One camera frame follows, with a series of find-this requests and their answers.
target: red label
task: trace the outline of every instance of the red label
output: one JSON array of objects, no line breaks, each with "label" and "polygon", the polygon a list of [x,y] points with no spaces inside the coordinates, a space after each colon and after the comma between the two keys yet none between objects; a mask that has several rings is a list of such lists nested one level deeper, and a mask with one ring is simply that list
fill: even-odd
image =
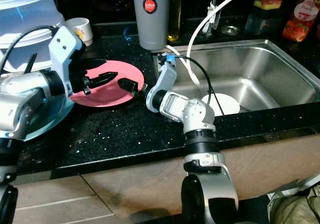
[{"label": "red label", "polygon": [[149,14],[154,13],[157,10],[156,0],[144,0],[143,8]]}]

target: sink basin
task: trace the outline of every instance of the sink basin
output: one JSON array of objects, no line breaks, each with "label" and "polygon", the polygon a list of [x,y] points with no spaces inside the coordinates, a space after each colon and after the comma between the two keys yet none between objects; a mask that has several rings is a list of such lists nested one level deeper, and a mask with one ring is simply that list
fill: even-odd
[{"label": "sink basin", "polygon": [[[175,47],[186,55],[187,46]],[[158,54],[152,53],[158,70]],[[207,71],[216,93],[227,94],[240,104],[240,112],[258,111],[320,101],[320,80],[269,40],[244,40],[195,45],[191,57]],[[189,98],[208,94],[200,69],[192,65],[200,87],[176,59],[173,91]]]}]

